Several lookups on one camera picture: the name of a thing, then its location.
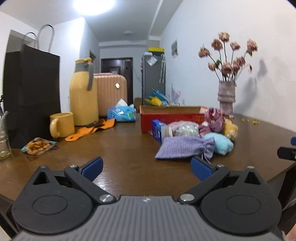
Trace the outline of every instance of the mug handle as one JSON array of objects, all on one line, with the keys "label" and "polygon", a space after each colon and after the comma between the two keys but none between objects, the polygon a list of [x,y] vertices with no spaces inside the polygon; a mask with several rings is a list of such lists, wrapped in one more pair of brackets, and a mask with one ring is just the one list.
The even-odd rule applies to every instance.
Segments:
[{"label": "mug handle", "polygon": [[60,133],[57,132],[57,122],[59,119],[55,118],[50,122],[49,131],[53,138],[59,138]]}]

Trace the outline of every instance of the ceiling light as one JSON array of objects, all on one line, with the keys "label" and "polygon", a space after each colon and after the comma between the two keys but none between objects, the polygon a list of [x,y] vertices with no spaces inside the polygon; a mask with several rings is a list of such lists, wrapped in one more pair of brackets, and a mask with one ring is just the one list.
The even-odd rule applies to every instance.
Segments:
[{"label": "ceiling light", "polygon": [[74,0],[74,8],[82,15],[98,15],[115,5],[115,0]]}]

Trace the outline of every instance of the door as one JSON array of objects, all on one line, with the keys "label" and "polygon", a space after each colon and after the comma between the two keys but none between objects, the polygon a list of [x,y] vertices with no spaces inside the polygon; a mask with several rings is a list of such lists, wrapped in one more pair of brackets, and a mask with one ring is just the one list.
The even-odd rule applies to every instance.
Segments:
[{"label": "door", "polygon": [[128,105],[133,104],[133,58],[102,59],[102,73],[119,74],[126,78]]},{"label": "door", "polygon": [[97,73],[96,56],[91,51],[89,51],[89,57],[91,57],[91,62],[94,64],[94,73]]},{"label": "door", "polygon": [[143,99],[147,98],[154,90],[160,90],[165,94],[165,78],[160,77],[162,57],[156,56],[157,62],[150,66],[148,60],[151,56],[143,56]]}]

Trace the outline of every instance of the purple drawstring pouch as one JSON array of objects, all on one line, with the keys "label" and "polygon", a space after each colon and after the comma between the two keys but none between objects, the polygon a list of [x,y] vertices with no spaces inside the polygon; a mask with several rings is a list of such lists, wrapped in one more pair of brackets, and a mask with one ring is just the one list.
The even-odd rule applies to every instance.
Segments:
[{"label": "purple drawstring pouch", "polygon": [[181,136],[167,137],[157,152],[156,159],[186,158],[202,155],[210,163],[215,149],[215,139],[202,137]]}]

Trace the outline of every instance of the yellow thermos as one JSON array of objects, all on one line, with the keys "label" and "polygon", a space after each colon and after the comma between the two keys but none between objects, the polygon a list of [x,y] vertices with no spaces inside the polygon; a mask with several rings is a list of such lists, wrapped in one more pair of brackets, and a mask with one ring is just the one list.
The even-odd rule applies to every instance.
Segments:
[{"label": "yellow thermos", "polygon": [[85,126],[99,119],[97,83],[91,58],[75,61],[70,84],[70,105],[76,126]]}]

